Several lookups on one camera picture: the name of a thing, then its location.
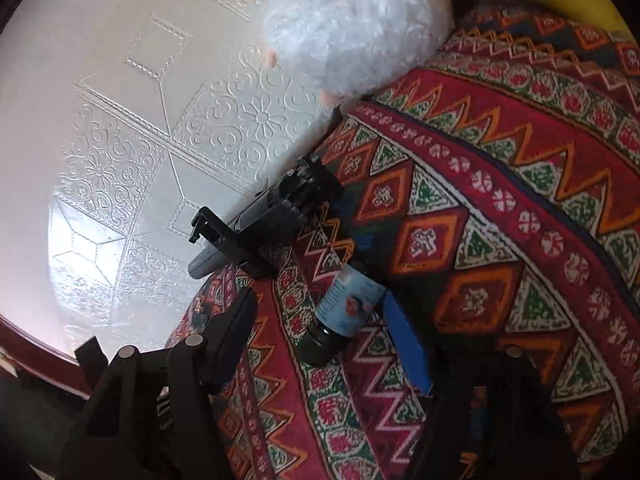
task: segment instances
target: small bottle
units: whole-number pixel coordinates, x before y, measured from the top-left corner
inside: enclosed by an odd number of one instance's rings
[[[362,264],[352,261],[334,278],[298,342],[300,360],[315,367],[325,366],[367,322],[386,288],[363,270]]]

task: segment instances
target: patterned tablecloth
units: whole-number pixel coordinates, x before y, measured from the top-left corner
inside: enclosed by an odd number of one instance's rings
[[[258,319],[220,423],[239,478],[401,478],[425,415],[384,325],[327,368],[294,353],[353,254],[418,332],[522,348],[584,476],[638,414],[640,50],[520,8],[462,27],[318,149],[346,192],[277,253],[276,280],[252,283]],[[170,343],[247,281],[210,278]]]

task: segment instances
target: white plush toy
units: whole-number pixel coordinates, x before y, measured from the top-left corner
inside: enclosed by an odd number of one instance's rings
[[[451,0],[269,0],[265,63],[304,73],[334,106],[425,62],[451,27]]]

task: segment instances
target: plush toy foot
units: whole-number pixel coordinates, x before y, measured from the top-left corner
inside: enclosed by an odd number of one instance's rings
[[[274,66],[276,66],[277,60],[278,59],[276,56],[276,51],[269,49],[264,53],[264,57],[262,58],[262,64],[269,68],[273,68]]]
[[[341,95],[329,94],[325,90],[320,91],[320,102],[327,108],[335,108],[342,101]]]

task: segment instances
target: embossed plastic table cover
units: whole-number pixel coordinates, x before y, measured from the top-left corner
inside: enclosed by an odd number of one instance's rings
[[[69,351],[93,334],[109,357],[124,344],[161,348],[201,285],[186,272],[202,248],[188,243],[194,213],[230,219],[326,127],[316,89],[262,67],[265,1],[95,10],[66,118],[44,125],[63,139],[48,239]],[[79,14],[92,12],[84,3]]]

